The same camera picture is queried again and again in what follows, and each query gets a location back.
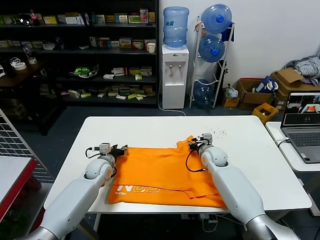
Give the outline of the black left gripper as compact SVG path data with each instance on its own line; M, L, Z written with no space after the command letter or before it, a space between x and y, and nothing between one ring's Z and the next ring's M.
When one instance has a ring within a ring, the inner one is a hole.
M116 161L118 157L125 156L128 153L128 151L128 145L124 145L121 148L118 148L118 144L115 144L110 148L109 154L112 155L114 160Z

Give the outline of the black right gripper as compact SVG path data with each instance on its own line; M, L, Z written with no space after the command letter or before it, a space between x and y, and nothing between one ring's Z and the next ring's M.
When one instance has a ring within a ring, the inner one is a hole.
M190 149L191 152L196 151L197 153L199 152L200 148L203 146L206 146L208 144L207 140L196 140L196 141L188 141L188 147Z

